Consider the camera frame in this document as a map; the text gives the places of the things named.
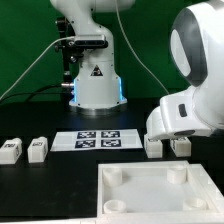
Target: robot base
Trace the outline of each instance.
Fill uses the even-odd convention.
[[[97,109],[83,108],[83,107],[77,106],[77,104],[74,103],[74,101],[70,101],[69,105],[70,105],[70,110],[75,113],[88,115],[88,116],[102,116],[102,115],[110,115],[117,112],[125,111],[127,109],[127,100],[125,99],[121,101],[120,104],[118,104],[117,106],[110,107],[110,108],[97,108]]]

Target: warning label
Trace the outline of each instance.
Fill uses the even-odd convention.
[[[103,74],[100,71],[100,68],[98,67],[98,65],[96,65],[96,67],[94,68],[91,76],[103,76]]]

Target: white housing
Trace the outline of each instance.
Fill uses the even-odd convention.
[[[135,0],[120,0],[118,7],[128,9]],[[107,109],[126,103],[121,94],[121,81],[114,70],[114,42],[112,33],[95,23],[92,12],[113,12],[115,2],[111,0],[51,0],[71,23],[76,35],[104,35],[108,41],[105,49],[85,50],[80,60],[79,74],[74,81],[74,100],[71,105],[82,109]],[[101,76],[92,76],[99,68]]]
[[[160,100],[147,120],[150,139],[210,136],[224,129],[224,4],[209,1],[184,10],[174,23],[171,53],[194,87]]]

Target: cable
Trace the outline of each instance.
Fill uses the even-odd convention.
[[[33,94],[35,94],[35,95],[50,95],[50,94],[52,94],[52,95],[59,95],[59,94],[63,94],[63,93],[39,93],[39,92],[37,92],[37,93],[16,93],[16,94],[12,94],[10,96],[6,96],[5,98],[1,99],[0,100],[0,104],[3,101],[5,101],[5,100],[7,100],[9,98],[15,97],[15,96],[33,95]]]
[[[152,76],[152,77],[153,77],[153,78],[160,84],[160,86],[164,89],[164,91],[169,95],[169,91],[168,91],[168,90],[166,89],[166,87],[162,84],[162,82],[161,82],[161,81],[154,75],[154,73],[153,73],[151,70],[149,70],[149,69],[144,65],[144,63],[139,59],[138,55],[135,53],[135,51],[134,51],[133,47],[131,46],[131,44],[130,44],[128,38],[127,38],[127,35],[126,35],[125,31],[124,31],[123,25],[122,25],[122,23],[121,23],[121,19],[120,19],[119,11],[118,11],[117,0],[115,0],[115,6],[116,6],[116,12],[117,12],[117,19],[118,19],[118,22],[119,22],[119,25],[120,25],[120,28],[121,28],[121,32],[122,32],[122,34],[123,34],[123,36],[124,36],[125,41],[126,41],[127,44],[128,44],[128,47],[130,48],[132,54],[135,56],[135,58],[137,59],[137,61],[143,66],[143,68],[146,69],[146,70],[149,72],[149,74],[150,74],[150,75],[151,75],[151,76]]]
[[[57,42],[62,41],[62,40],[68,40],[68,39],[74,39],[74,37],[66,37],[66,38],[60,38],[58,40],[55,40],[52,42],[44,51],[43,53],[30,65],[29,68],[26,69],[26,71],[14,82],[14,84],[7,89],[0,97],[0,101],[3,99],[3,97],[8,94],[18,83],[19,81],[30,71],[30,69],[44,56],[44,54]]]
[[[42,92],[42,91],[45,91],[45,90],[48,90],[48,89],[52,89],[52,88],[59,88],[61,87],[61,85],[48,85],[48,86],[44,86],[44,87],[41,87],[40,89],[36,90],[35,92],[33,92],[33,94],[31,94],[25,102],[29,102],[36,94]]]

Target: blue led light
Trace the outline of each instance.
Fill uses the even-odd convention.
[[[77,102],[77,89],[76,89],[75,79],[74,79],[74,89],[73,89],[73,92],[74,92],[73,101]]]
[[[123,100],[124,97],[122,95],[122,84],[121,84],[121,78],[119,77],[119,88],[120,88],[120,100]]]

